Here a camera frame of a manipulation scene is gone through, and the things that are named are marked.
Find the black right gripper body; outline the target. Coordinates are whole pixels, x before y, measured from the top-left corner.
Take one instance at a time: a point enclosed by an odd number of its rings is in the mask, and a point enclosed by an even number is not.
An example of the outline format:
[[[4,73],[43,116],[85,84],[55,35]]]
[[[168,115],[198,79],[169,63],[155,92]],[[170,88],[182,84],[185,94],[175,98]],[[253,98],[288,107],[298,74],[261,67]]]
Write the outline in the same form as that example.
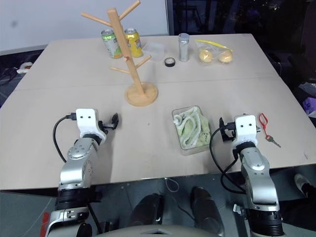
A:
[[[226,131],[230,131],[231,136],[234,136],[235,138],[236,137],[236,123],[235,122],[227,123],[226,129],[224,129],[224,133],[226,133]]]

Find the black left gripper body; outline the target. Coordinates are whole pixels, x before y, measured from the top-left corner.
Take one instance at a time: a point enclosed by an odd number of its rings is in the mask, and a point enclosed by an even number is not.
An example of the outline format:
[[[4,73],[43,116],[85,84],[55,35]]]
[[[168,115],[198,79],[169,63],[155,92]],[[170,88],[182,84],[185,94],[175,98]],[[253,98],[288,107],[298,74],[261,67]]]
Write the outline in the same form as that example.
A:
[[[108,123],[103,123],[101,120],[99,120],[98,121],[98,126],[99,126],[100,130],[102,130],[102,131],[106,131],[108,129],[114,130],[115,129],[115,122],[111,121],[111,122],[108,122]]]

